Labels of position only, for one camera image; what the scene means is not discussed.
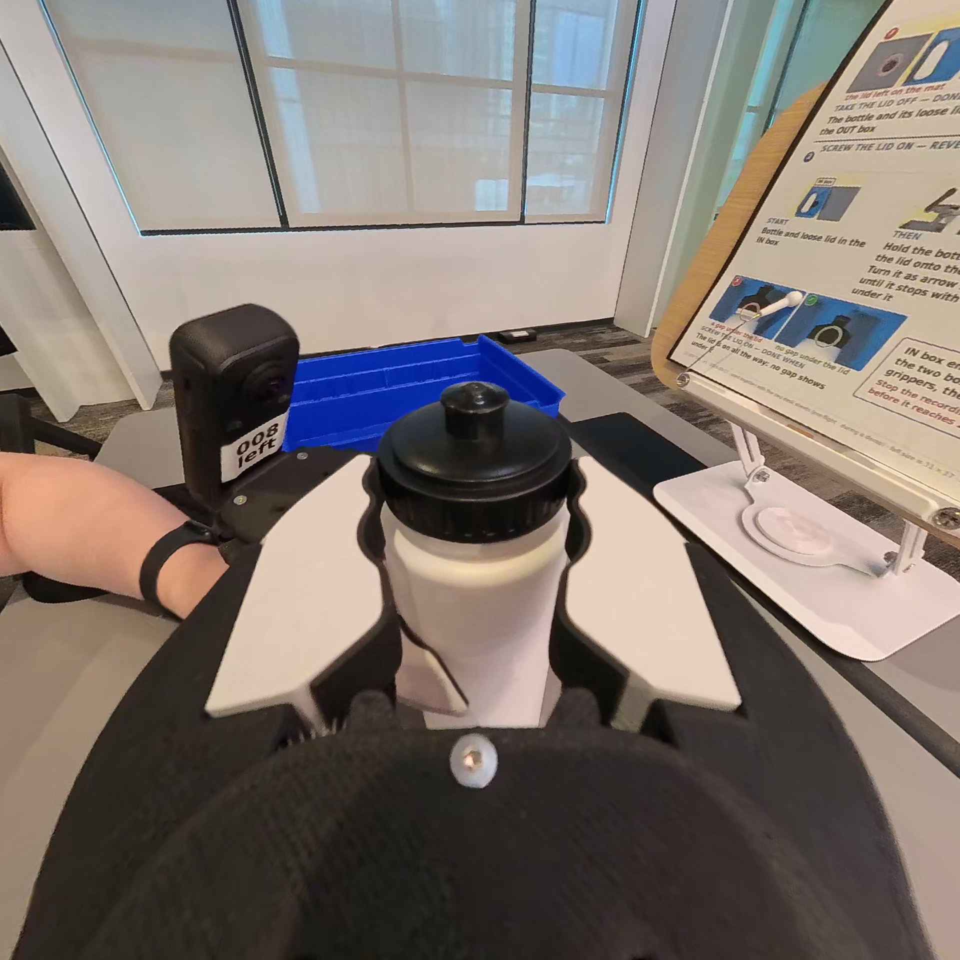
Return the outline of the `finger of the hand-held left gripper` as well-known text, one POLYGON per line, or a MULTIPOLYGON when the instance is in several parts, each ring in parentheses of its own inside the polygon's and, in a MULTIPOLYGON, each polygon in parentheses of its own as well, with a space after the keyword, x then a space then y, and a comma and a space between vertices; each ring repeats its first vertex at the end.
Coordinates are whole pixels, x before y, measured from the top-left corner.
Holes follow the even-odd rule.
POLYGON ((400 618, 401 661, 396 693, 403 704, 427 714, 462 718, 470 711, 470 702, 443 653, 462 646, 457 633, 447 629, 439 634, 439 647, 424 640, 405 619, 400 618))

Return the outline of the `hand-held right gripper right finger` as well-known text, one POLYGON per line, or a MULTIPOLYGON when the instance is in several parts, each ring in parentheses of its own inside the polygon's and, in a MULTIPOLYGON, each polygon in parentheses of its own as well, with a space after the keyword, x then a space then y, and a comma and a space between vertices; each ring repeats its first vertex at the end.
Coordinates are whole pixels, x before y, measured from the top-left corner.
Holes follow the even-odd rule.
POLYGON ((601 723, 654 702, 733 714, 742 697, 690 558, 648 499, 590 455, 571 463, 570 522, 549 664, 601 723))

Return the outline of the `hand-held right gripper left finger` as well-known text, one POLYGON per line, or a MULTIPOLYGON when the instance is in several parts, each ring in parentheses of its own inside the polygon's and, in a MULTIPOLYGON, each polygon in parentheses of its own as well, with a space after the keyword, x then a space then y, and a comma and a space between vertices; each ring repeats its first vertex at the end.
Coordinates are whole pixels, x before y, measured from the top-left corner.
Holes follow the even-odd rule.
POLYGON ((402 662, 398 612, 376 547, 376 463, 355 455, 263 538, 205 711, 289 706, 315 733, 354 698, 390 693, 402 662))

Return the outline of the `white bottle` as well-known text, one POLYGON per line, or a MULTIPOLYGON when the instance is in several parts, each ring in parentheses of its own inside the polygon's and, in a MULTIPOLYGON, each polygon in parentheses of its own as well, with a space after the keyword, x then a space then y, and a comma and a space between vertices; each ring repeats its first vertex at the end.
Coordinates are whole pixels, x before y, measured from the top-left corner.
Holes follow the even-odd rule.
POLYGON ((387 506, 380 520, 399 617, 436 647, 448 629, 462 640, 442 657, 468 699, 468 714, 445 717, 410 708, 422 713, 429 730, 540 726, 551 625, 569 561, 568 508, 560 507, 531 534, 488 544, 415 533, 387 506))

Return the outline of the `blue plastic object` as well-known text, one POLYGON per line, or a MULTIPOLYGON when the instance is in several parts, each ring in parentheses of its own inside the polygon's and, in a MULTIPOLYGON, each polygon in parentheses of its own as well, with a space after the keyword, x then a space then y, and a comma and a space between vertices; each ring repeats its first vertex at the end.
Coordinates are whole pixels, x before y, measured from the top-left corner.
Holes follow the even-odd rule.
POLYGON ((283 450, 330 447, 376 452, 401 417, 438 402, 448 387, 485 381, 548 416, 566 393, 481 335, 382 346, 298 361, 283 450))

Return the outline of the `black bottle lid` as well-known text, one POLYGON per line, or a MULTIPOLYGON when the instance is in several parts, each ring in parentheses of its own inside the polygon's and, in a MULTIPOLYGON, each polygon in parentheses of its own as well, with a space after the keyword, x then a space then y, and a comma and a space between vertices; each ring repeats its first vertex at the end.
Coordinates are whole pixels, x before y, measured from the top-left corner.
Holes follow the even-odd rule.
POLYGON ((567 499, 572 457, 556 418, 486 381, 446 387, 393 423, 376 450, 396 520, 467 545, 512 541, 550 522, 567 499))

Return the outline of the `person's left forearm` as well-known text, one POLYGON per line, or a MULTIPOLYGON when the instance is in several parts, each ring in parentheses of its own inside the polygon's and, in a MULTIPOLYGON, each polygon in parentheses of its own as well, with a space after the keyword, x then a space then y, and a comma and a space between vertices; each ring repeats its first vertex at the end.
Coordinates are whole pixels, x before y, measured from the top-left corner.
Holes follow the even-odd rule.
POLYGON ((1 574, 34 572, 141 598, 151 548, 187 516, 153 490, 93 462, 1 455, 1 574))

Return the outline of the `person's left hand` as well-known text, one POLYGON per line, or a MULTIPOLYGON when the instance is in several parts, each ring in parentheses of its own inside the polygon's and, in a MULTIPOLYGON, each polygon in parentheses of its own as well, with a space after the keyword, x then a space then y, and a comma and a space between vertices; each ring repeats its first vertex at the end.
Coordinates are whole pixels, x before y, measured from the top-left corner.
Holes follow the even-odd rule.
POLYGON ((157 600, 172 616, 186 619, 227 570, 228 565, 216 546, 201 543, 182 546, 159 570, 157 600))

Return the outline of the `black wristband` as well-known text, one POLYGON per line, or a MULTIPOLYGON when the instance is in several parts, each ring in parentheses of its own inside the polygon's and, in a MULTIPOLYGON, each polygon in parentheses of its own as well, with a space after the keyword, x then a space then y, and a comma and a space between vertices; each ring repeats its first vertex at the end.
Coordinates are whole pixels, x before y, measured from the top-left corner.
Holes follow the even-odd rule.
POLYGON ((152 608, 173 618, 176 622, 183 617, 162 603, 159 595, 159 579, 163 567, 180 550, 187 546, 216 546, 214 531, 205 524, 187 519, 178 527, 163 534, 144 558, 140 570, 138 586, 141 598, 152 608))

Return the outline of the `white sign stand base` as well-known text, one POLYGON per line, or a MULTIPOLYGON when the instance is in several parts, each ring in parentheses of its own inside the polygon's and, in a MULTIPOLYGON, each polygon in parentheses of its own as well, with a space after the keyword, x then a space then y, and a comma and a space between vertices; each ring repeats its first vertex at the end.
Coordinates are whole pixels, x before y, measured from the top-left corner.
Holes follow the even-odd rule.
POLYGON ((833 651, 885 660, 958 616, 958 582, 924 559, 958 544, 958 504, 691 369, 673 386, 730 424, 737 460, 661 482, 660 507, 833 651), (894 542, 775 471, 760 438, 904 521, 894 542))

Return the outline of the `white framed window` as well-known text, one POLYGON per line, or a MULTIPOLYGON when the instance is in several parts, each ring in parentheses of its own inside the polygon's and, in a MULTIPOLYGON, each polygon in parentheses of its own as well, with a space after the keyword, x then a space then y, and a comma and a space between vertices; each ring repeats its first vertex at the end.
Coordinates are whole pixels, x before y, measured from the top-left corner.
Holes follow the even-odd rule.
POLYGON ((642 2, 39 5, 139 234, 609 216, 642 2))

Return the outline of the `instruction sheet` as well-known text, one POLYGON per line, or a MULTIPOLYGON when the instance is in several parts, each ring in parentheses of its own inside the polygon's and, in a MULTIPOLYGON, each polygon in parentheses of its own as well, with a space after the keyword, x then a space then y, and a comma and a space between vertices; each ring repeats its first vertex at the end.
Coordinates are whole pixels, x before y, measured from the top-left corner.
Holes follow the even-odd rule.
POLYGON ((958 2, 889 2, 670 359, 958 507, 958 2))

